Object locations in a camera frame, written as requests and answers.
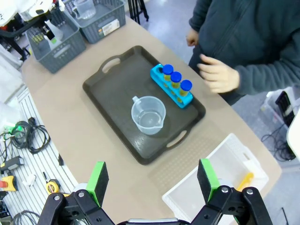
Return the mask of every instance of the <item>blue test tube cap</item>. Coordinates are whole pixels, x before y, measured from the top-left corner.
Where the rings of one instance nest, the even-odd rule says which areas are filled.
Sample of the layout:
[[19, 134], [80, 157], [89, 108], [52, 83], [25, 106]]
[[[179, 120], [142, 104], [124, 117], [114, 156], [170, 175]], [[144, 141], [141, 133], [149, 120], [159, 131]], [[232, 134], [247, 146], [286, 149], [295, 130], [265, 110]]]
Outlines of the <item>blue test tube cap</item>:
[[171, 81], [175, 82], [175, 83], [179, 83], [181, 81], [181, 73], [179, 72], [173, 72], [171, 74]]
[[189, 80], [184, 80], [180, 84], [180, 88], [183, 89], [184, 91], [190, 91], [192, 89], [192, 86], [193, 84]]
[[166, 75], [170, 75], [171, 73], [173, 73], [174, 68], [172, 65], [170, 64], [165, 64], [163, 67], [163, 73]]

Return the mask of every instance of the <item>tray handle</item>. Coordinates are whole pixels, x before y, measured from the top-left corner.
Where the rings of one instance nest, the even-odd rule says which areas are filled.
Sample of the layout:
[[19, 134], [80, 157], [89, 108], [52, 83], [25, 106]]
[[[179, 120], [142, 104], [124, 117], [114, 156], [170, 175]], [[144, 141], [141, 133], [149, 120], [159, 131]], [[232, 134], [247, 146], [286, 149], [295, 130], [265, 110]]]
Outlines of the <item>tray handle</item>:
[[101, 64], [98, 72], [100, 72], [102, 74], [106, 74], [111, 68], [120, 64], [122, 61], [122, 58], [123, 58], [122, 55], [114, 55], [114, 56], [108, 58]]
[[186, 133], [179, 140], [176, 141], [176, 139], [178, 139], [180, 137], [180, 135], [182, 134], [182, 132], [181, 132], [176, 138], [174, 138], [174, 140], [169, 142], [166, 146], [166, 150], [172, 150], [172, 149], [176, 148], [178, 145], [180, 145], [184, 140], [186, 140], [188, 135], [191, 133], [191, 129], [192, 129], [192, 126], [189, 126], [186, 128], [186, 130], [183, 130], [182, 132], [185, 131]]

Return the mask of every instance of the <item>white plastic bin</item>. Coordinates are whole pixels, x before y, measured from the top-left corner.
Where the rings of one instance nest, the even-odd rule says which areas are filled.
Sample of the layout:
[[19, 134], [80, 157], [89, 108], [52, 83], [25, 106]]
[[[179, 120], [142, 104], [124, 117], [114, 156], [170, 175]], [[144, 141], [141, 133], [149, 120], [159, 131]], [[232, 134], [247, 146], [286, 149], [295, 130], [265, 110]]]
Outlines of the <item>white plastic bin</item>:
[[[268, 175], [256, 157], [234, 134], [228, 135], [207, 158], [210, 159], [217, 177], [222, 179], [221, 184], [231, 183], [237, 188], [248, 173], [254, 174], [249, 186], [258, 190], [262, 190], [269, 181]], [[197, 170], [198, 167], [162, 197], [175, 217], [188, 222], [191, 222], [205, 205], [197, 179]], [[224, 215], [219, 225], [228, 225], [233, 220], [233, 216]]]

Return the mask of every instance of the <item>test tube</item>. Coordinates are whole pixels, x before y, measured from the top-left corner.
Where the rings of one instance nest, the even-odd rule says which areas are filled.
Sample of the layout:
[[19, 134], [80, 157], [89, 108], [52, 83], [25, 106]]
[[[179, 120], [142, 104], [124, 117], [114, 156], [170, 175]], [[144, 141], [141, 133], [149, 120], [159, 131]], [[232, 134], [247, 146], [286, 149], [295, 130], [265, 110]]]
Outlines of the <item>test tube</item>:
[[171, 74], [171, 81], [172, 81], [172, 87], [173, 88], [179, 88], [180, 87], [180, 81], [181, 81], [181, 73], [179, 72], [173, 72]]
[[189, 80], [182, 81], [180, 84], [180, 95], [183, 97], [187, 96], [188, 93], [191, 91], [192, 86], [193, 84]]
[[163, 67], [164, 79], [165, 81], [171, 80], [171, 74], [173, 73], [174, 68], [170, 64], [165, 64]]

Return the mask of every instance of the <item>person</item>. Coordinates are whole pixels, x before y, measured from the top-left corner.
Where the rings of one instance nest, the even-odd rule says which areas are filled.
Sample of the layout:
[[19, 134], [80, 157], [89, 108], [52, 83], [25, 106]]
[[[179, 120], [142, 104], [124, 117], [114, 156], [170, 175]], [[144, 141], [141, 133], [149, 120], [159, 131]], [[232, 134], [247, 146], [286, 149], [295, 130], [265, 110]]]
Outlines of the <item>person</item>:
[[300, 0], [197, 0], [189, 66], [233, 105], [300, 84]]

